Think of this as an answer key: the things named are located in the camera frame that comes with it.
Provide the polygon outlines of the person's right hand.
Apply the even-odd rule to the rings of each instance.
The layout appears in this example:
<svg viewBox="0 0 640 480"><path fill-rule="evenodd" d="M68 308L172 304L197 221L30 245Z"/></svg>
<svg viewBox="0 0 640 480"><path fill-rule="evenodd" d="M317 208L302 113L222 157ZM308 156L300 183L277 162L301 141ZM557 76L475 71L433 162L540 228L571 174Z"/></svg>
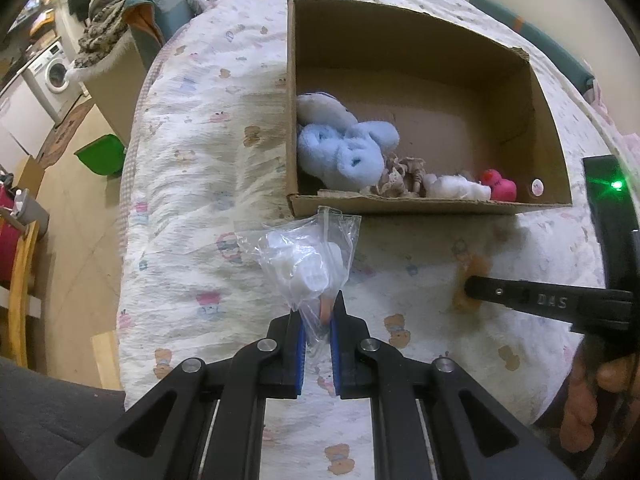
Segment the person's right hand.
<svg viewBox="0 0 640 480"><path fill-rule="evenodd" d="M597 385L612 393L630 389L631 404L624 426L629 430L639 418L639 362L625 356L604 363L597 372ZM568 375L568 393L560 428L562 449L570 453L584 452L594 441L593 423L598 412L596 396L588 385L584 350L579 347Z"/></svg>

